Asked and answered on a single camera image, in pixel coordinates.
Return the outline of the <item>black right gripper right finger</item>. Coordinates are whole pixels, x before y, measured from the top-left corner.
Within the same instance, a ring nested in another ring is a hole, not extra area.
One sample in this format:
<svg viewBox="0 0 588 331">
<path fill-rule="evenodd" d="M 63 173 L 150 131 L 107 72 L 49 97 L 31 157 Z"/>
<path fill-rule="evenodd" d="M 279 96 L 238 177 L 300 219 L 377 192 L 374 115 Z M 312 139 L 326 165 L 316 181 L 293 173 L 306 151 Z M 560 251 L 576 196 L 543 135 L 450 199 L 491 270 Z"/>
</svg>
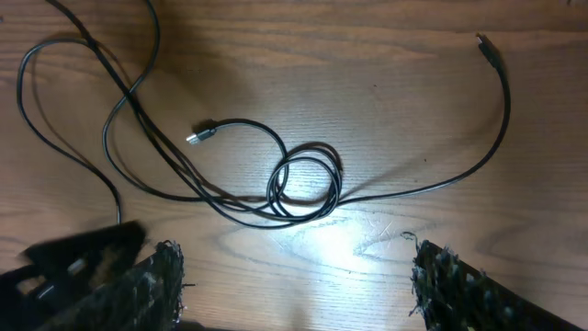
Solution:
<svg viewBox="0 0 588 331">
<path fill-rule="evenodd" d="M 411 232 L 401 237 L 415 243 L 411 281 L 416 305 L 412 312 L 422 316 L 426 329 L 582 331 L 465 263 L 449 247 L 419 241 Z"/>
</svg>

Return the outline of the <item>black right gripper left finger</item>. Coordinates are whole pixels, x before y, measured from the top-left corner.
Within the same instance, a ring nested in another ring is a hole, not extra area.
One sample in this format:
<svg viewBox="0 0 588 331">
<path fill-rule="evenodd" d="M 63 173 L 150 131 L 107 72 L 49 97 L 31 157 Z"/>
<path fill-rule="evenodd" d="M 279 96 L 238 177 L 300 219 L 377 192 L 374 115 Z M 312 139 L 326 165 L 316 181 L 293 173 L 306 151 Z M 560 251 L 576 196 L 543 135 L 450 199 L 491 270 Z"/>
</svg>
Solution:
<svg viewBox="0 0 588 331">
<path fill-rule="evenodd" d="M 170 331 L 181 313 L 184 256 L 178 243 L 155 252 L 115 281 L 42 324 L 50 331 Z"/>
</svg>

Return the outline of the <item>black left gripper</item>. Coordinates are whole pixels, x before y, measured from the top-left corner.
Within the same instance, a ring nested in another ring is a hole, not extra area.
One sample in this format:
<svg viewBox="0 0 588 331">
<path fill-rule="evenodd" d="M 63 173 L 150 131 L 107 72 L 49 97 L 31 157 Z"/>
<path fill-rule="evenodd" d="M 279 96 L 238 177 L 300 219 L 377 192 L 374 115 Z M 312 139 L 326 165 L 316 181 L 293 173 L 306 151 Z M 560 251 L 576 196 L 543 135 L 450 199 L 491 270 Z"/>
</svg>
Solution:
<svg viewBox="0 0 588 331">
<path fill-rule="evenodd" d="M 1 275 L 1 328 L 34 330 L 129 270 L 146 237 L 133 221 L 37 243 Z"/>
</svg>

